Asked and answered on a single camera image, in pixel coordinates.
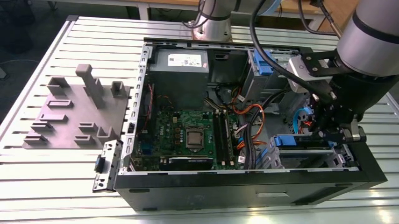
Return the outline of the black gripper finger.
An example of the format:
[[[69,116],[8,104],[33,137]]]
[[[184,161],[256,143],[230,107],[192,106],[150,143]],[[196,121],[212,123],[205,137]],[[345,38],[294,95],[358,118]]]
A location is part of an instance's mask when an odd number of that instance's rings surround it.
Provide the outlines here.
[[[314,102],[313,109],[313,123],[312,132],[313,135],[326,141],[341,141],[341,133],[338,123],[334,121],[334,115],[340,109],[337,103],[325,104],[322,102]]]
[[[357,114],[353,115],[349,123],[341,123],[338,127],[338,134],[341,135],[341,141],[344,144],[366,141],[364,130],[361,126],[358,126]]]

